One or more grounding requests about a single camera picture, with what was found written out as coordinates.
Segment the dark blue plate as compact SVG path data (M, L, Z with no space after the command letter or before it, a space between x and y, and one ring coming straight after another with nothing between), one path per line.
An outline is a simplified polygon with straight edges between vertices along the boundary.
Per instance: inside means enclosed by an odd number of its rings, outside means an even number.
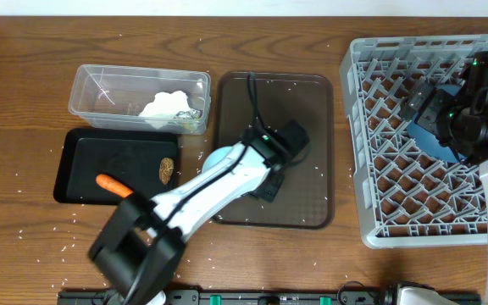
M411 136L417 143L419 149L429 156L440 159L448 163L461 163L467 158L461 148L461 142L455 137L456 122L458 116L464 109L464 105L459 102L462 87L456 86L456 95L452 102L447 106L438 118L437 136Z

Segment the brown food scrap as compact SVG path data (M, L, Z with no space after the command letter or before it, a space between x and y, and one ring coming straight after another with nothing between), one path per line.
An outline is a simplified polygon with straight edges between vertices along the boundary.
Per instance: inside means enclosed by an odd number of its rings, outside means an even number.
M163 158L159 166L159 179L164 185L168 185L174 172L175 162L172 158Z

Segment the yellow green snack wrapper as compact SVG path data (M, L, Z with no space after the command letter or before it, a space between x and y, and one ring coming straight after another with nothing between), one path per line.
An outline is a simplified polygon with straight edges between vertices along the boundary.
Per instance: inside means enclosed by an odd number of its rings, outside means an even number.
M197 121L202 117L202 111L194 108L189 110L179 111L175 115L175 119L182 121L182 126L188 130L197 129Z

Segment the white napkin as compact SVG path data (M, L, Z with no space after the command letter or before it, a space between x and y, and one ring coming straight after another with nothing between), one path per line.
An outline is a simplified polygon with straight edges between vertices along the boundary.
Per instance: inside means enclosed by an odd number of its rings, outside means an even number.
M183 91L159 92L138 114L155 129L165 127L180 111L188 111L188 96Z

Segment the orange carrot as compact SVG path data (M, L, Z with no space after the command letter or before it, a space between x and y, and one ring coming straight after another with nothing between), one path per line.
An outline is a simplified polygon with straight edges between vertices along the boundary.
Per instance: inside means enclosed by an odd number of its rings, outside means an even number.
M126 185L117 181L115 178L100 174L96 177L96 183L106 191L109 191L119 197L126 198L133 193L133 191Z

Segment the light blue bowl with rice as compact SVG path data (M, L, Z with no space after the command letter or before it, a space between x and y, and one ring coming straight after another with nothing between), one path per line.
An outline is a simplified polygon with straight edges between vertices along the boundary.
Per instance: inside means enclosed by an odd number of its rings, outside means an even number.
M208 157L205 159L202 165L202 172L210 169L216 163L223 160L226 155L232 150L232 147L220 147L214 150Z

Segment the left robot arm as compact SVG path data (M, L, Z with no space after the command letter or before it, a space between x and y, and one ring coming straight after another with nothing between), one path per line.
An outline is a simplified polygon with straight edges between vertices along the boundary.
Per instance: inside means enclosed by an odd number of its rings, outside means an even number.
M274 201L287 168L308 145L294 120L278 130L255 123L227 154L182 186L150 199L125 196L89 249L112 284L108 304L162 304L191 236L240 197Z

